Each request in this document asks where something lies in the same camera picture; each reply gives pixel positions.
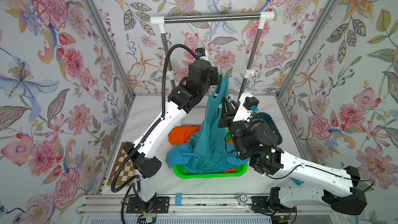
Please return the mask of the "teal embroidered t-shirt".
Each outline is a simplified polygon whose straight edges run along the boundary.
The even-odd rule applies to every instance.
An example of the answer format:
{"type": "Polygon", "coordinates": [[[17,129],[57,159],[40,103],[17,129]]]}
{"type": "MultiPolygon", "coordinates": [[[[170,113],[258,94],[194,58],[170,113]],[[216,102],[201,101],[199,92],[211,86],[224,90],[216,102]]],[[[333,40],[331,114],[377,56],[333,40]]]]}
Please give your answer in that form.
{"type": "Polygon", "coordinates": [[[223,74],[221,83],[215,88],[207,100],[205,119],[202,122],[201,129],[194,135],[194,146],[196,145],[222,145],[225,147],[225,128],[218,128],[218,122],[222,116],[222,100],[228,94],[229,76],[223,74]]]}

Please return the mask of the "orange garment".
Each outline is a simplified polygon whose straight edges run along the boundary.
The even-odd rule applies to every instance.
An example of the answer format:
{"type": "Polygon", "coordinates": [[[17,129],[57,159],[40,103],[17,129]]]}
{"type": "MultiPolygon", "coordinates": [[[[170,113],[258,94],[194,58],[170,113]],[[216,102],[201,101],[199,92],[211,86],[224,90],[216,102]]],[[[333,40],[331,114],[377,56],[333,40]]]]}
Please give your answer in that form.
{"type": "Polygon", "coordinates": [[[187,126],[178,126],[175,127],[169,134],[168,140],[172,145],[182,145],[189,141],[189,138],[194,133],[200,131],[200,125],[187,125],[187,126]]]}

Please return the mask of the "blue garment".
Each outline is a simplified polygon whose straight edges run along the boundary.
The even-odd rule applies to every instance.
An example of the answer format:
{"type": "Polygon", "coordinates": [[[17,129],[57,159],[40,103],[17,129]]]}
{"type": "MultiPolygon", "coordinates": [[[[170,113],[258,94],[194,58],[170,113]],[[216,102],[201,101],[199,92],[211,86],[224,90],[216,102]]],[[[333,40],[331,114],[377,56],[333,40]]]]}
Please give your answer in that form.
{"type": "Polygon", "coordinates": [[[166,163],[170,169],[178,165],[193,174],[219,173],[248,162],[249,159],[240,160],[235,153],[227,153],[222,145],[192,146],[191,143],[186,143],[172,148],[166,155],[166,163]]]}

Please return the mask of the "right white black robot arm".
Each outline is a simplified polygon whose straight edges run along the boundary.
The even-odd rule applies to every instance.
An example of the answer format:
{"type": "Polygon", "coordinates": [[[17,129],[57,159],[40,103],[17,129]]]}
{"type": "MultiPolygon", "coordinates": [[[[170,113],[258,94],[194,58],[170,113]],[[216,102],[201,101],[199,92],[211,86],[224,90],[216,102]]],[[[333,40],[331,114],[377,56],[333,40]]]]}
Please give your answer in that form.
{"type": "Polygon", "coordinates": [[[299,205],[323,205],[345,215],[360,215],[368,202],[365,191],[358,188],[363,180],[354,167],[325,167],[290,154],[279,145],[283,141],[269,114],[258,112],[259,100],[250,93],[237,102],[224,97],[221,102],[219,128],[227,128],[237,159],[248,160],[256,172],[273,180],[288,177],[309,184],[307,187],[273,187],[265,201],[274,212],[292,210],[299,205]]]}

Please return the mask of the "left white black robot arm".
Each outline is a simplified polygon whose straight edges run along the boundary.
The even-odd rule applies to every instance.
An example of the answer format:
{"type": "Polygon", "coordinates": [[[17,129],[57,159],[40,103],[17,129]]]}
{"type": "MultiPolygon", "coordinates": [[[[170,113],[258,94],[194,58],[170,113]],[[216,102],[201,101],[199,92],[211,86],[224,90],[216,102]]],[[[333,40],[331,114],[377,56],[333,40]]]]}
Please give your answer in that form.
{"type": "Polygon", "coordinates": [[[143,135],[123,145],[127,157],[113,176],[110,189],[114,194],[130,186],[142,202],[154,200],[154,176],[162,166],[155,156],[157,150],[177,123],[201,102],[209,88],[220,84],[218,69],[208,61],[205,48],[192,51],[185,45],[176,44],[169,49],[165,64],[178,48],[188,51],[195,60],[188,67],[188,75],[169,95],[166,94],[166,72],[163,72],[161,112],[143,135]]]}

